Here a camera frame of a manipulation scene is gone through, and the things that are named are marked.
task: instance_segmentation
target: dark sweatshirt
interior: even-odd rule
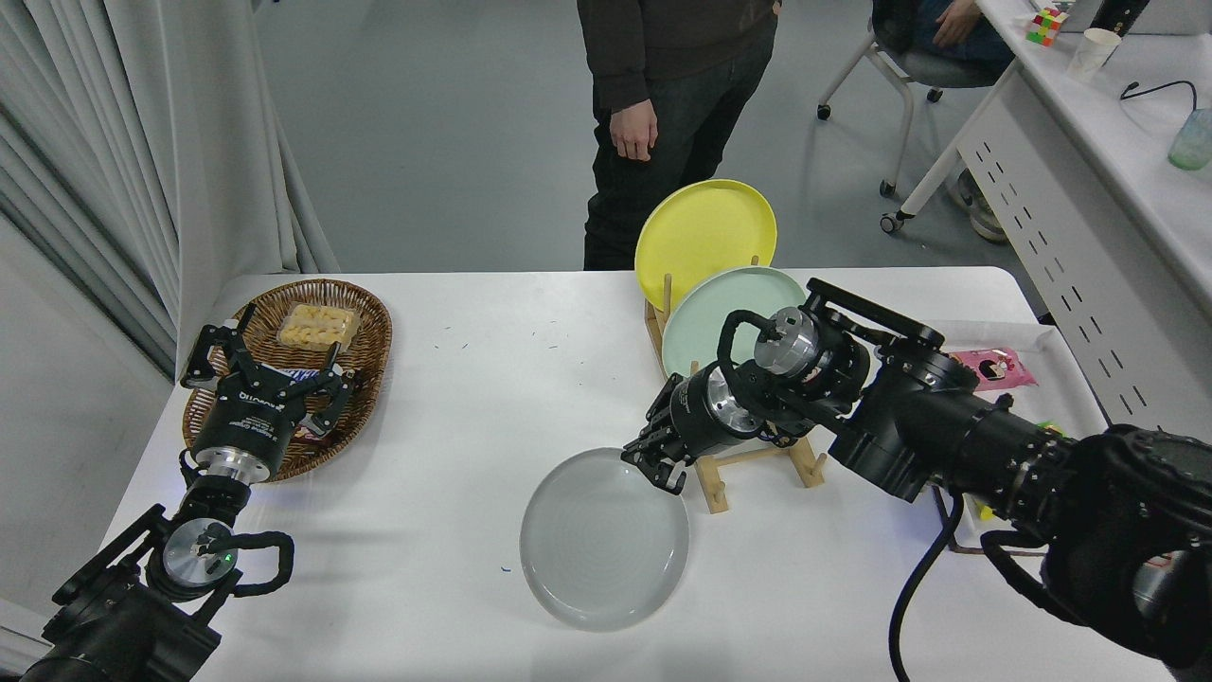
[[[766,22],[772,0],[577,0],[596,105],[648,98],[645,79],[669,80],[736,57]]]

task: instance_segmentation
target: white curtain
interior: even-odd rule
[[[0,212],[171,374],[227,280],[338,269],[248,0],[0,0]]]

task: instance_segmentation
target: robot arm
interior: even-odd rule
[[[768,319],[728,315],[716,361],[669,379],[623,459],[678,494],[702,455],[749,439],[790,445],[822,426],[835,435],[829,454],[890,495],[911,502],[931,482],[1010,521],[1013,532],[982,545],[1040,608],[1173,667],[1205,652],[1212,448],[1131,426],[1060,437],[1013,415],[1010,396],[973,396],[976,376],[941,353],[936,329],[817,279],[808,290]],[[741,323],[760,334],[738,367]],[[867,386],[858,339],[881,363]],[[1042,583],[1004,550],[1045,545]]]
[[[190,680],[219,643],[208,624],[227,598],[267,595],[290,580],[291,537],[234,534],[235,520],[250,487],[278,474],[301,424],[320,436],[333,428],[353,382],[335,362],[336,345],[319,371],[258,363],[242,337],[252,314],[248,305],[234,326],[207,325],[190,355],[182,386],[215,391],[216,402],[191,451],[182,453],[188,489],[179,509],[168,520],[153,506],[55,594],[62,608],[42,632],[55,647],[23,682]],[[208,360],[216,348],[230,368],[223,378]],[[308,414],[307,400],[316,396],[327,405]],[[278,550],[276,575],[241,584],[239,552],[270,548]],[[193,614],[173,606],[204,597]]]

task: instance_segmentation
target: yellow plate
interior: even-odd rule
[[[674,191],[648,216],[635,248],[635,276],[648,302],[664,310],[665,274],[671,274],[676,308],[718,271],[754,264],[754,256],[768,265],[777,240],[774,211],[761,193],[734,179],[704,179]]]

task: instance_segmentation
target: woven basket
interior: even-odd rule
[[[290,349],[278,343],[278,328],[295,303],[358,310],[362,320],[353,344],[337,356],[337,365],[343,371],[358,371],[354,394],[349,397],[349,403],[345,405],[325,446],[290,445],[281,469],[270,478],[270,481],[282,481],[311,471],[331,460],[366,426],[371,413],[375,412],[379,388],[383,385],[383,374],[387,371],[388,354],[391,350],[391,317],[383,302],[373,293],[348,281],[333,279],[308,279],[286,283],[265,291],[251,302],[256,303],[257,310],[245,328],[245,345],[257,362],[280,369],[324,367],[324,353]],[[239,319],[242,311],[244,308],[240,308],[231,316]],[[211,354],[211,365],[219,377],[227,376],[227,362],[218,349]],[[308,413],[322,408],[327,401],[327,399],[308,399]],[[194,447],[194,440],[213,405],[215,394],[211,391],[198,390],[189,397],[181,425],[187,447]]]

